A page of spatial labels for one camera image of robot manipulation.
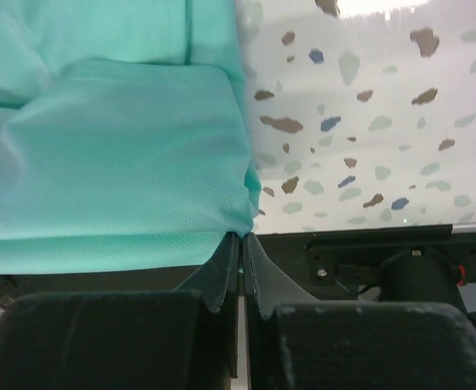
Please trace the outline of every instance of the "brown spot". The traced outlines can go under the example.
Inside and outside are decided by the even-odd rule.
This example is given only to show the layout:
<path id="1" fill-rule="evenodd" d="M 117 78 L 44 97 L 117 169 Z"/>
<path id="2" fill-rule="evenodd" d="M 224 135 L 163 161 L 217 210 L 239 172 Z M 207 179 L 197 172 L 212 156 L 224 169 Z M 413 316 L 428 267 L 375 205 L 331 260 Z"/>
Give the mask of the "brown spot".
<path id="1" fill-rule="evenodd" d="M 439 150 L 446 150 L 455 145 L 455 140 L 450 140 L 449 138 L 440 142 Z"/>
<path id="2" fill-rule="evenodd" d="M 357 160 L 355 158 L 345 158 L 344 163 L 348 168 L 354 168 L 357 165 Z"/>
<path id="3" fill-rule="evenodd" d="M 281 184 L 281 189 L 284 193 L 293 193 L 297 187 L 297 182 L 300 181 L 299 177 L 292 177 L 287 180 L 285 183 Z"/>
<path id="4" fill-rule="evenodd" d="M 271 91 L 266 91 L 265 89 L 260 89 L 254 94 L 256 100 L 266 100 L 273 98 L 274 94 Z"/>
<path id="5" fill-rule="evenodd" d="M 374 91 L 372 89 L 368 89 L 367 91 L 362 91 L 357 94 L 357 100 L 359 102 L 366 103 L 371 99 L 373 94 L 374 94 Z"/>
<path id="6" fill-rule="evenodd" d="M 274 119 L 270 116 L 262 116 L 260 120 L 263 124 L 268 124 L 276 130 L 281 130 L 282 132 L 288 132 L 290 134 L 296 134 L 303 130 L 303 125 L 301 123 L 290 118 Z"/>
<path id="7" fill-rule="evenodd" d="M 426 92 L 422 92 L 416 98 L 411 101 L 411 104 L 424 104 L 433 102 L 436 94 L 439 92 L 437 88 L 429 88 Z"/>
<path id="8" fill-rule="evenodd" d="M 315 0 L 316 6 L 322 9 L 325 14 L 332 15 L 335 18 L 339 16 L 337 0 Z"/>
<path id="9" fill-rule="evenodd" d="M 268 193 L 269 195 L 271 195 L 272 197 L 274 197 L 274 189 L 272 189 L 272 188 L 263 187 L 263 192 L 264 192 L 264 193 Z"/>
<path id="10" fill-rule="evenodd" d="M 383 200 L 384 200 L 383 195 L 381 195 L 380 193 L 377 193 L 377 194 L 374 195 L 374 197 L 371 198 L 371 201 L 368 201 L 367 203 L 363 204 L 362 207 L 364 209 L 366 209 L 368 207 L 373 207 L 373 206 L 378 205 L 379 203 L 381 203 Z"/>
<path id="11" fill-rule="evenodd" d="M 433 30 L 429 27 L 422 30 L 414 30 L 409 34 L 411 41 L 417 42 L 420 49 L 421 57 L 432 56 L 439 47 L 440 38 L 433 34 Z"/>
<path id="12" fill-rule="evenodd" d="M 295 37 L 296 37 L 296 34 L 293 31 L 287 31 L 285 35 L 281 37 L 281 41 L 284 45 L 288 46 L 294 42 Z"/>

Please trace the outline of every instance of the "teal cloth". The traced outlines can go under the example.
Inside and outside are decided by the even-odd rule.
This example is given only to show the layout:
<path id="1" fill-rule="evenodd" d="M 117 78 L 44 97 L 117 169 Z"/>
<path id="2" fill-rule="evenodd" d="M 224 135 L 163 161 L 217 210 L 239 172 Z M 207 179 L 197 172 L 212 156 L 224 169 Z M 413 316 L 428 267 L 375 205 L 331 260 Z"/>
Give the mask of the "teal cloth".
<path id="1" fill-rule="evenodd" d="M 231 0 L 0 2 L 0 274 L 197 265 L 260 184 Z"/>

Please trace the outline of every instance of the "turquoise towel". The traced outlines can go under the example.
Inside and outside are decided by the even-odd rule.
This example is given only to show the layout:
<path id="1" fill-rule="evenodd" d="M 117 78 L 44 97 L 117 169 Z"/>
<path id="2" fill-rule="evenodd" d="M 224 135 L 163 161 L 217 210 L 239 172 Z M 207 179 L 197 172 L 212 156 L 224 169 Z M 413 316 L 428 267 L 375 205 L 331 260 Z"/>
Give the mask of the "turquoise towel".
<path id="1" fill-rule="evenodd" d="M 201 264 L 260 185 L 234 4 L 0 2 L 0 274 Z"/>

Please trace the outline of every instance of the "black cylinder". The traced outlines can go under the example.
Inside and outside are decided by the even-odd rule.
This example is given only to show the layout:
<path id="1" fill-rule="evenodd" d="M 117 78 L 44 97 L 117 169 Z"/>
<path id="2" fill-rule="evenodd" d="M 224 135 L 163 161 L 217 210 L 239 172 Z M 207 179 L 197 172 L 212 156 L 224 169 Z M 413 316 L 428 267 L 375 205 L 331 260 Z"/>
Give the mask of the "black cylinder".
<path id="1" fill-rule="evenodd" d="M 440 302 L 467 314 L 446 261 L 427 255 L 400 256 L 381 265 L 381 301 Z"/>

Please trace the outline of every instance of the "gray-green spot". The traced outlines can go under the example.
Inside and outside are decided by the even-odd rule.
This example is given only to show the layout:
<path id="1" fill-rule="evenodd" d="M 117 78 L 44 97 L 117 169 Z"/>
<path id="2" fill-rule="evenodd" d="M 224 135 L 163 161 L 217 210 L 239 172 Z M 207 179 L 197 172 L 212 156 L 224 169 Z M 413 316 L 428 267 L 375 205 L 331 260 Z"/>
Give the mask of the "gray-green spot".
<path id="1" fill-rule="evenodd" d="M 459 207 L 466 207 L 471 204 L 471 199 L 467 195 L 457 195 L 454 202 Z"/>
<path id="2" fill-rule="evenodd" d="M 307 180 L 305 182 L 305 189 L 312 195 L 319 195 L 324 191 L 321 183 L 315 180 Z"/>
<path id="3" fill-rule="evenodd" d="M 251 80 L 256 80 L 257 78 L 257 72 L 248 64 L 244 65 L 244 73 Z"/>
<path id="4" fill-rule="evenodd" d="M 390 168 L 386 167 L 375 167 L 375 177 L 377 180 L 385 180 L 392 173 Z"/>
<path id="5" fill-rule="evenodd" d="M 471 219 L 473 219 L 473 217 L 474 217 L 474 213 L 468 213 L 464 215 L 463 217 L 461 217 L 460 219 L 458 219 L 458 222 L 468 223 L 468 222 L 471 222 Z"/>
<path id="6" fill-rule="evenodd" d="M 384 209 L 380 218 L 384 222 L 391 221 L 392 220 L 392 211 L 390 209 Z"/>
<path id="7" fill-rule="evenodd" d="M 283 206 L 282 210 L 286 214 L 299 213 L 303 210 L 303 203 L 301 203 L 300 201 L 292 201 Z"/>
<path id="8" fill-rule="evenodd" d="M 352 218 L 352 219 L 349 219 L 347 222 L 353 225 L 361 225 L 362 223 L 366 222 L 366 217 Z"/>
<path id="9" fill-rule="evenodd" d="M 431 176 L 440 169 L 440 164 L 433 162 L 432 164 L 426 165 L 421 171 L 422 176 Z"/>
<path id="10" fill-rule="evenodd" d="M 471 66 L 469 68 L 469 73 L 471 75 L 473 75 L 474 73 L 476 73 L 476 59 L 473 61 L 473 63 L 471 63 Z"/>
<path id="11" fill-rule="evenodd" d="M 427 189 L 438 189 L 441 193 L 448 191 L 451 189 L 451 185 L 447 181 L 437 180 L 431 181 L 430 183 L 426 184 Z"/>
<path id="12" fill-rule="evenodd" d="M 360 188 L 349 188 L 343 191 L 343 193 L 341 193 L 341 195 L 339 196 L 339 202 L 352 199 L 353 197 L 358 197 L 359 195 L 361 195 L 361 193 L 362 190 Z"/>
<path id="13" fill-rule="evenodd" d="M 474 118 L 476 118 L 476 112 L 462 116 L 455 121 L 455 128 L 464 128 L 465 126 L 469 126 L 474 121 Z"/>
<path id="14" fill-rule="evenodd" d="M 391 75 L 392 73 L 397 73 L 399 71 L 399 68 L 397 65 L 389 65 L 383 69 L 383 74 L 385 75 Z"/>
<path id="15" fill-rule="evenodd" d="M 360 66 L 361 61 L 355 54 L 347 51 L 341 55 L 339 58 L 339 68 L 343 77 L 343 82 L 346 85 L 352 84 L 353 80 L 357 77 L 357 71 Z"/>
<path id="16" fill-rule="evenodd" d="M 240 41 L 250 43 L 260 32 L 263 21 L 263 6 L 260 2 L 244 2 L 238 11 Z"/>
<path id="17" fill-rule="evenodd" d="M 330 145 L 332 145 L 333 140 L 334 140 L 334 138 L 332 136 L 326 136 L 325 138 L 323 138 L 322 140 L 319 141 L 319 144 L 321 146 L 330 146 Z"/>
<path id="18" fill-rule="evenodd" d="M 476 42 L 476 30 L 469 30 L 460 35 L 460 39 L 464 43 L 475 43 Z"/>
<path id="19" fill-rule="evenodd" d="M 388 118 L 385 115 L 379 115 L 377 118 L 371 121 L 368 130 L 371 132 L 376 132 L 378 130 L 384 130 L 386 128 L 391 127 L 392 119 Z"/>
<path id="20" fill-rule="evenodd" d="M 262 160 L 265 164 L 275 165 L 276 157 L 272 154 L 257 154 L 258 159 Z"/>
<path id="21" fill-rule="evenodd" d="M 301 162 L 296 160 L 296 161 L 287 162 L 283 170 L 285 171 L 285 173 L 292 174 L 300 169 L 301 169 Z"/>
<path id="22" fill-rule="evenodd" d="M 426 118 L 421 117 L 417 122 L 417 128 L 424 128 L 426 126 Z"/>

